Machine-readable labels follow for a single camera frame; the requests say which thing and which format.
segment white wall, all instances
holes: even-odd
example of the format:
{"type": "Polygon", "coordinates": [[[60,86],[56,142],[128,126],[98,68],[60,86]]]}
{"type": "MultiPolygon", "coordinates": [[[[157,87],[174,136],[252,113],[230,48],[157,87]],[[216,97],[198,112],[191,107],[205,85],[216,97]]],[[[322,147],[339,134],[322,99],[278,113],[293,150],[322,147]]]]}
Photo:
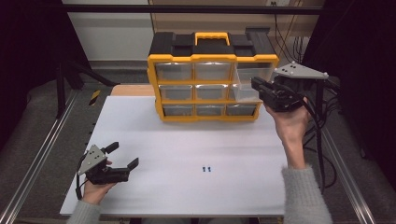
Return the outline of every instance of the white wall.
{"type": "MultiPolygon", "coordinates": [[[[64,4],[147,5],[148,0],[63,0],[64,4]]],[[[150,15],[69,13],[89,61],[146,60],[153,37],[150,15]]]]}

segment aluminum rail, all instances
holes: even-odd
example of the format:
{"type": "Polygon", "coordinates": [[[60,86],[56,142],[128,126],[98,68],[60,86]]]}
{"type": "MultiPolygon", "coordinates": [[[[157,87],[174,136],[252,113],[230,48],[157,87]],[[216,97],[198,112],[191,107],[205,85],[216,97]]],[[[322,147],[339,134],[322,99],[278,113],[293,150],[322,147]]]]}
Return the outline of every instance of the aluminum rail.
{"type": "Polygon", "coordinates": [[[337,173],[344,186],[347,196],[355,209],[356,215],[362,224],[375,224],[375,219],[367,206],[366,201],[364,201],[361,191],[355,182],[352,174],[349,172],[346,163],[344,162],[341,154],[332,140],[329,130],[324,127],[322,129],[323,140],[329,147],[329,155],[334,162],[334,166],[337,169],[337,173]]]}
{"type": "Polygon", "coordinates": [[[17,191],[14,193],[11,201],[8,203],[6,209],[0,215],[0,224],[8,224],[13,223],[17,214],[20,212],[21,207],[26,200],[35,180],[38,177],[38,174],[41,171],[41,168],[44,165],[48,155],[50,154],[52,147],[58,138],[58,135],[64,126],[66,119],[68,118],[70,111],[74,105],[78,97],[78,91],[72,91],[69,99],[67,101],[67,107],[63,113],[63,115],[56,119],[52,125],[52,128],[49,131],[43,145],[38,150],[37,155],[35,156],[34,161],[30,165],[29,170],[27,171],[25,177],[20,183],[17,191]]]}
{"type": "Polygon", "coordinates": [[[50,12],[100,12],[100,13],[212,13],[212,14],[277,14],[323,15],[342,14],[338,8],[323,7],[248,7],[248,6],[185,6],[185,5],[41,5],[50,12]]]}

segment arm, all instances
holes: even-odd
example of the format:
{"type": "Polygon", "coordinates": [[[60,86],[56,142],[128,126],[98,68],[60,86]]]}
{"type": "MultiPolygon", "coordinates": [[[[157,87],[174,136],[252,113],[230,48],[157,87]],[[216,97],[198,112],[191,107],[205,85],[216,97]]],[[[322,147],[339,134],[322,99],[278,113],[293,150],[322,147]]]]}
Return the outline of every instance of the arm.
{"type": "Polygon", "coordinates": [[[115,185],[116,183],[94,185],[91,181],[87,181],[84,187],[84,196],[81,201],[78,201],[73,215],[67,220],[67,224],[98,223],[101,211],[100,202],[115,185]]]}
{"type": "Polygon", "coordinates": [[[305,164],[303,138],[310,119],[308,111],[303,106],[284,113],[265,108],[274,118],[288,161],[288,168],[282,170],[286,191],[284,223],[332,223],[314,172],[305,164]]]}

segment gray sleeve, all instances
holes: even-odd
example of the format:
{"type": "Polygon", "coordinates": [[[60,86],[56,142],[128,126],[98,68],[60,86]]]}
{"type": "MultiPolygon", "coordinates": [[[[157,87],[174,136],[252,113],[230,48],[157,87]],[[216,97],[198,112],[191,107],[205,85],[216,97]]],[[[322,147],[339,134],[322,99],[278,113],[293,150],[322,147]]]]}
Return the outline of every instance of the gray sleeve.
{"type": "Polygon", "coordinates": [[[73,215],[67,224],[96,224],[99,223],[100,206],[78,201],[73,215]]]}
{"type": "Polygon", "coordinates": [[[286,190],[285,224],[332,223],[332,217],[310,166],[303,170],[284,168],[282,175],[286,190]]]}

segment black curtain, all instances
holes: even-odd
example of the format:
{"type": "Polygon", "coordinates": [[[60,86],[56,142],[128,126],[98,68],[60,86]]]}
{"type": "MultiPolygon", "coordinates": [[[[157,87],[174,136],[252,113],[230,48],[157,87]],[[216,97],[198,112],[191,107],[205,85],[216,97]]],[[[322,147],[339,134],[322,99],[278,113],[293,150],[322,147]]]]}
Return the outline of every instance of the black curtain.
{"type": "Polygon", "coordinates": [[[54,80],[60,62],[90,68],[67,13],[43,11],[43,3],[62,1],[0,0],[0,149],[21,118],[27,92],[54,80]]]}
{"type": "Polygon", "coordinates": [[[304,64],[340,78],[340,101],[363,152],[396,189],[396,2],[327,0],[345,14],[320,16],[304,64]]]}

